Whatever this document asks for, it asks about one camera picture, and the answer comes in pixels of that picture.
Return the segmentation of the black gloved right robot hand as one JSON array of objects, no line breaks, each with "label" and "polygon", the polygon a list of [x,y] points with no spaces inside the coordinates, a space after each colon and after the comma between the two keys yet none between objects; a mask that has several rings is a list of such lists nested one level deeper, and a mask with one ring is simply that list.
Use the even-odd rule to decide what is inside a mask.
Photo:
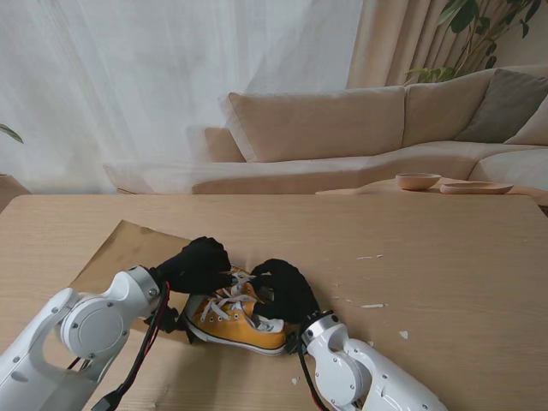
[{"label": "black gloved right robot hand", "polygon": [[273,300],[255,303],[253,314],[298,325],[319,310],[313,290],[301,272],[289,262],[268,259],[252,270],[254,290],[271,289]]}]

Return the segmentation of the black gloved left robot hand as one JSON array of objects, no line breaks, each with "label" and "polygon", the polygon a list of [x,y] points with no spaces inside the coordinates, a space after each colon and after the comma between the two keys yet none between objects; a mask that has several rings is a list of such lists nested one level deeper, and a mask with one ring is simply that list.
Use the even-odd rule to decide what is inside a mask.
[{"label": "black gloved left robot hand", "polygon": [[224,246],[206,236],[192,240],[156,270],[172,291],[190,295],[209,295],[229,287],[234,280]]}]

